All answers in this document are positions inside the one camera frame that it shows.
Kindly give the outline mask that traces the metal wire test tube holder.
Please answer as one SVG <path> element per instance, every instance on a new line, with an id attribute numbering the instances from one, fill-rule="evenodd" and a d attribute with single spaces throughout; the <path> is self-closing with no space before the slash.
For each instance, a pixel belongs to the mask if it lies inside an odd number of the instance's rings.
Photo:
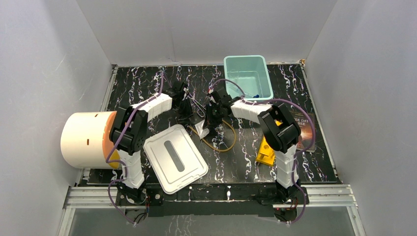
<path id="1" fill-rule="evenodd" d="M 188 98 L 191 100 L 191 103 L 196 107 L 196 114 L 199 117 L 204 118 L 206 115 L 205 107 L 201 103 L 199 103 L 194 97 L 192 97 L 191 94 L 188 95 Z"/>

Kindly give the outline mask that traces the small white packet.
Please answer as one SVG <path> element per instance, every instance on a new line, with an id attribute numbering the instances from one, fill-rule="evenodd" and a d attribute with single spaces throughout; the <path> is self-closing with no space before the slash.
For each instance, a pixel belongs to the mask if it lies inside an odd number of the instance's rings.
<path id="1" fill-rule="evenodd" d="M 198 122 L 194 125 L 200 140 L 205 138 L 209 134 L 209 129 L 208 128 L 203 128 L 204 122 L 205 121 L 202 120 L 202 121 L 200 121 L 200 122 Z"/>

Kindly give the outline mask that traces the tan rubber tube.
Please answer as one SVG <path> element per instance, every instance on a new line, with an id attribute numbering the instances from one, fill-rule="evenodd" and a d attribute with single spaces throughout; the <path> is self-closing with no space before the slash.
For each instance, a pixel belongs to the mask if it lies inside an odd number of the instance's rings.
<path id="1" fill-rule="evenodd" d="M 206 138 L 200 138 L 200 141 L 203 144 L 205 144 L 208 148 L 218 153 L 225 153 L 225 152 L 232 151 L 238 140 L 237 132 L 229 122 L 223 119 L 222 125 L 224 126 L 223 132 L 220 132 L 219 134 L 215 135 L 212 141 L 208 141 Z M 226 131 L 225 131 L 226 127 L 231 132 L 230 140 L 226 139 L 227 138 Z"/>

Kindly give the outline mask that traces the white bin lid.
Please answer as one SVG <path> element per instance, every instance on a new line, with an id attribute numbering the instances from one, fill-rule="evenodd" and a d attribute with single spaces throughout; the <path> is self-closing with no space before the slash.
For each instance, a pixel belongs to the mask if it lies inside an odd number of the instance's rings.
<path id="1" fill-rule="evenodd" d="M 180 124 L 147 138 L 143 148 L 166 194 L 175 194 L 208 173 L 206 161 Z"/>

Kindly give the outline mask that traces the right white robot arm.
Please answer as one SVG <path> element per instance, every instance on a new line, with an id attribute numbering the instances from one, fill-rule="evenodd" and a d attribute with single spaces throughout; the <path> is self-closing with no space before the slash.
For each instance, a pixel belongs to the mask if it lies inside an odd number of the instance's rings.
<path id="1" fill-rule="evenodd" d="M 209 131 L 219 126 L 225 117 L 259 124 L 275 156 L 277 198 L 284 204 L 294 200 L 299 187 L 295 153 L 301 130 L 285 104 L 263 104 L 240 97 L 233 98 L 222 88 L 209 90 L 208 97 L 200 137 L 205 137 Z"/>

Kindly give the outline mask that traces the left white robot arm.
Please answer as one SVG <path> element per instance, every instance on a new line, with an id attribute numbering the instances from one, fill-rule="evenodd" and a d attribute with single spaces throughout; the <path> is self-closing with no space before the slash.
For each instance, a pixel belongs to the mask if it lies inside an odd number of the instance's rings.
<path id="1" fill-rule="evenodd" d="M 106 155 L 106 163 L 118 163 L 122 178 L 116 182 L 130 188 L 128 199 L 136 205 L 144 203 L 147 198 L 146 190 L 141 188 L 145 177 L 140 151 L 148 136 L 148 122 L 166 111 L 174 110 L 180 124 L 191 124 L 194 115 L 188 95 L 188 84 L 175 81 L 168 89 L 160 88 L 157 94 L 141 103 L 116 110 L 109 134 L 114 147 Z"/>

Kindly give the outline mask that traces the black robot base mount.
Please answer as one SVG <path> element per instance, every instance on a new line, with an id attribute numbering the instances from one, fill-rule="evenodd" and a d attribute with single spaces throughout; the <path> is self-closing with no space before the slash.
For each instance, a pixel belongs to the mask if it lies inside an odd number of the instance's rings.
<path id="1" fill-rule="evenodd" d="M 294 220 L 309 203 L 305 187 L 289 189 L 275 183 L 192 184 L 174 194 L 156 183 L 132 189 L 116 184 L 116 203 L 144 208 L 150 217 L 174 215 L 257 215 Z"/>

